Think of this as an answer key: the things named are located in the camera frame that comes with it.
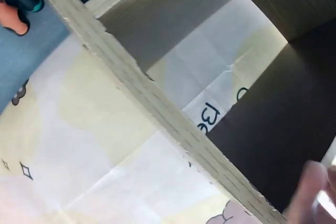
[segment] cartoon cloud print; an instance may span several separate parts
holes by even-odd
[[[206,224],[260,224],[260,222],[237,201],[229,200],[223,213],[212,217]]]

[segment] blue surface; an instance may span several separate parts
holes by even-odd
[[[39,13],[27,13],[30,30],[18,37],[0,26],[0,113],[14,94],[68,36],[69,31],[46,1]]]

